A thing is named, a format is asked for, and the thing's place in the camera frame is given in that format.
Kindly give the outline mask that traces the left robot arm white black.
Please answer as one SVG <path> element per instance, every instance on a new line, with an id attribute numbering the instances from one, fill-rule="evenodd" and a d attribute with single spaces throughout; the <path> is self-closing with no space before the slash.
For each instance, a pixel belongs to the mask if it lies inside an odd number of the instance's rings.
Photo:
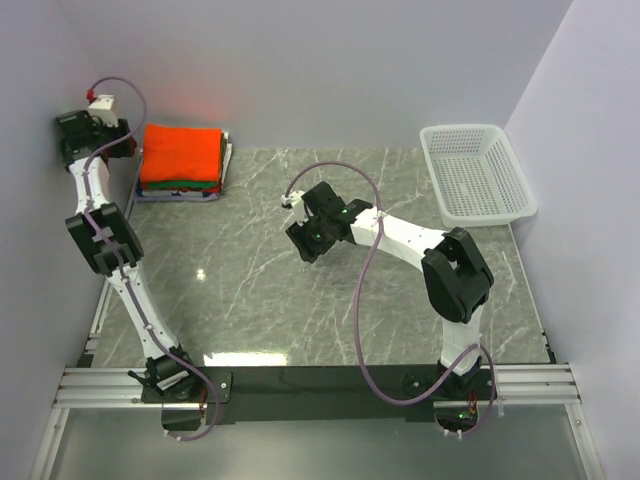
<path id="1" fill-rule="evenodd" d="M 189 355 L 151 298 L 138 237 L 110 199 L 109 160 L 132 157 L 137 148 L 128 122 L 117 119 L 109 125 L 86 110 L 75 110 L 57 116 L 55 124 L 62 161 L 77 192 L 76 212 L 65 226 L 91 270 L 104 276 L 120 296 L 142 345 L 145 372 L 129 375 L 163 401 L 194 399 L 200 378 L 189 369 Z"/>

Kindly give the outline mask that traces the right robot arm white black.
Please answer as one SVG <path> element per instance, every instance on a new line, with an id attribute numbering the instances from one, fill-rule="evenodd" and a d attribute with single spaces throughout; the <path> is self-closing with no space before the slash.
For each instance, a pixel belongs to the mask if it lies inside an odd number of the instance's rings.
<path id="1" fill-rule="evenodd" d="M 480 318 L 494 284 L 469 232 L 420 227 L 385 213 L 379 203 L 346 203 L 326 182 L 306 192 L 287 190 L 281 205 L 294 215 L 286 234 L 305 262 L 315 262 L 335 243 L 346 241 L 371 254 L 385 252 L 421 272 L 430 304 L 443 323 L 442 371 L 431 387 L 403 403 L 414 405 L 439 389 L 452 399 L 464 397 L 474 386 L 473 376 L 486 352 Z"/>

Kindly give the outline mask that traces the orange t shirt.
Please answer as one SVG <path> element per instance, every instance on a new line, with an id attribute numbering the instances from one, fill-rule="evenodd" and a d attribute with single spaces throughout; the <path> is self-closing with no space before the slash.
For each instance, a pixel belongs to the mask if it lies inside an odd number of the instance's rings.
<path id="1" fill-rule="evenodd" d="M 218 128 L 147 124 L 140 180 L 215 182 L 221 177 L 224 134 Z"/>

